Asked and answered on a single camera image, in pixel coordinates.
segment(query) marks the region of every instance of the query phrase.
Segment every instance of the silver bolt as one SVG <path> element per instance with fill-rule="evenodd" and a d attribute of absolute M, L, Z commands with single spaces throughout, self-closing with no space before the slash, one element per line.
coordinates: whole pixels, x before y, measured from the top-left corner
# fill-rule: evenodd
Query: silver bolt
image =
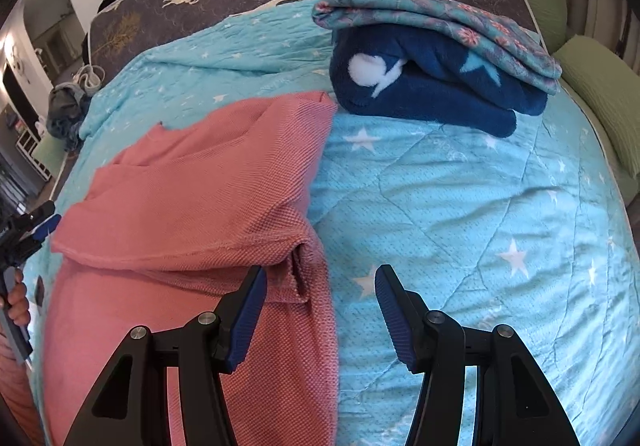
<path fill-rule="evenodd" d="M 140 338 L 144 338 L 146 336 L 146 329 L 144 327 L 136 327 L 129 334 L 133 339 L 139 340 Z"/>
<path fill-rule="evenodd" d="M 511 338 L 511 336 L 513 336 L 513 329 L 508 325 L 498 325 L 498 334 L 503 338 Z"/>
<path fill-rule="evenodd" d="M 203 312 L 200 316 L 198 316 L 198 323 L 201 325 L 209 325 L 212 324 L 216 320 L 216 315 L 213 312 Z"/>
<path fill-rule="evenodd" d="M 444 313 L 441 311 L 429 311 L 427 312 L 427 320 L 435 324 L 444 323 Z"/>

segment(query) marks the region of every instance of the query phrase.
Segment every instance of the folded pink blanket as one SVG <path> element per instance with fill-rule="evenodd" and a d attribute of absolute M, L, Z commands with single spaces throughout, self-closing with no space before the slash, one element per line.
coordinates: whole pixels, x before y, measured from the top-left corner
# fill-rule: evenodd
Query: folded pink blanket
<path fill-rule="evenodd" d="M 156 126 L 96 172 L 52 239 L 65 255 L 44 350 L 55 444 L 129 328 L 183 325 L 253 264 L 267 266 L 267 303 L 246 361 L 223 376 L 238 443 L 334 444 L 334 314 L 305 213 L 335 109 L 324 92 L 244 100 L 185 130 Z M 170 409 L 184 444 L 175 386 Z"/>

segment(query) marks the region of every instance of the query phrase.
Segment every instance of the bed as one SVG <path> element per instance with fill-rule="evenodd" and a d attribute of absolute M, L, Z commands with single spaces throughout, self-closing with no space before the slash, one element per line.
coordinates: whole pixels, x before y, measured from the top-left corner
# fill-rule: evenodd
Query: bed
<path fill-rule="evenodd" d="M 461 1 L 537 31 L 526 0 Z M 108 84 L 82 126 L 59 212 L 156 122 L 181 128 L 247 97 L 331 93 L 331 33 L 311 22 L 313 3 L 122 0 L 98 15 L 92 63 Z M 565 90 L 542 116 L 518 115 L 505 140 L 338 112 L 311 200 L 338 329 L 338 446 L 404 444 L 418 397 L 421 379 L 398 362 L 374 296 L 382 263 L 463 325 L 516 328 L 583 446 L 618 434 L 640 396 L 640 263 L 598 137 Z M 25 274 L 43 276 L 49 293 L 59 267 L 45 248 Z M 46 304 L 33 323 L 32 379 L 45 423 Z M 62 383 L 71 377 L 60 372 Z M 474 391 L 469 371 L 460 444 L 470 442 Z"/>

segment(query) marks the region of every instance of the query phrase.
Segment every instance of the blue gripper pad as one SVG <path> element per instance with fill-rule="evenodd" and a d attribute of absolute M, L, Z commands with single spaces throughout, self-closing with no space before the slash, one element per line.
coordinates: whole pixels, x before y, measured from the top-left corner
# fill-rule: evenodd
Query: blue gripper pad
<path fill-rule="evenodd" d="M 60 223 L 62 216 L 53 215 L 51 218 L 45 220 L 41 225 L 39 225 L 36 230 L 31 234 L 34 240 L 38 242 L 44 242 L 45 238 L 47 238 L 51 233 L 56 230 L 56 227 Z"/>
<path fill-rule="evenodd" d="M 415 309 L 411 305 L 406 291 L 391 266 L 380 266 L 378 268 L 376 271 L 375 286 L 376 298 L 378 298 L 378 304 L 385 318 L 386 328 L 394 343 L 398 359 L 413 372 L 417 368 L 417 357 L 414 350 L 412 325 L 409 318 L 414 318 L 412 318 L 412 314 L 407 314 L 406 311 L 412 310 L 415 313 Z M 398 299 L 399 296 L 406 297 L 406 301 L 411 307 L 407 307 L 407 305 L 404 304 L 403 310 L 400 303 L 401 300 Z"/>
<path fill-rule="evenodd" d="M 231 328 L 230 346 L 225 359 L 229 372 L 238 368 L 246 357 L 266 296 L 267 273 L 260 268 L 253 285 L 244 296 L 242 307 L 238 310 L 236 321 Z"/>

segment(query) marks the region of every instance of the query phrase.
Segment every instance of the dark doorway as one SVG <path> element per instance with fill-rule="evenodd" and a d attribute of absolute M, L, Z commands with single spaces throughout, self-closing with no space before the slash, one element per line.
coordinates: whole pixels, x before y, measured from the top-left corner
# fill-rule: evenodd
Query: dark doorway
<path fill-rule="evenodd" d="M 22 92 L 22 87 L 18 83 L 18 80 L 15 79 L 14 70 L 9 64 L 6 64 L 4 66 L 4 73 L 2 74 L 2 84 L 4 84 L 6 93 L 9 94 L 11 102 L 14 104 L 14 108 L 18 112 L 18 115 L 20 115 L 20 117 L 27 124 L 33 136 L 40 140 L 40 137 L 38 136 L 38 130 L 36 128 L 38 115 L 31 106 L 31 103 L 27 99 L 27 96 L 25 96 L 24 92 Z"/>

